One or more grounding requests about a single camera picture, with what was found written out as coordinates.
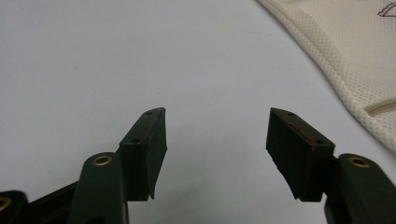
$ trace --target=screw hole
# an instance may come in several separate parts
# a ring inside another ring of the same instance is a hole
[[[8,197],[1,197],[0,198],[0,212],[9,207],[11,204],[11,198]]]
[[[103,165],[109,164],[112,160],[113,160],[113,158],[111,158],[110,156],[101,156],[101,157],[95,158],[92,163],[95,166],[103,166]]]
[[[140,143],[140,139],[134,138],[134,139],[131,140],[131,142],[132,142],[133,144],[139,144],[139,143]]]
[[[369,168],[370,163],[364,159],[358,157],[350,157],[349,162],[360,167],[360,168]]]

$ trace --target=white table surface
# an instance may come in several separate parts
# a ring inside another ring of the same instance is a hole
[[[131,223],[326,223],[325,197],[294,201],[265,150],[270,107],[396,182],[396,157],[254,0],[0,1],[0,191],[32,201],[78,180],[159,106],[169,150]]]

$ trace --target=metal rivet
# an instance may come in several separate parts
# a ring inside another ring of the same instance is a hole
[[[107,165],[107,164],[111,163],[112,160],[113,160],[113,158],[110,156],[100,156],[100,157],[95,158],[92,161],[92,164],[95,166],[103,166],[103,165]]]
[[[9,207],[12,199],[8,197],[0,197],[0,212]]]
[[[359,158],[359,157],[349,157],[348,160],[350,163],[352,163],[360,168],[369,168],[371,166],[370,162],[368,162],[362,158]]]

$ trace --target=perforated fabric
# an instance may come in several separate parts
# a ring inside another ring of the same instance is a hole
[[[396,153],[396,2],[259,1],[321,67],[346,108]]]

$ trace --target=cream mesh fabric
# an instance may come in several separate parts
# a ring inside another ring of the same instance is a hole
[[[396,2],[259,1],[322,68],[347,109],[396,153]]]

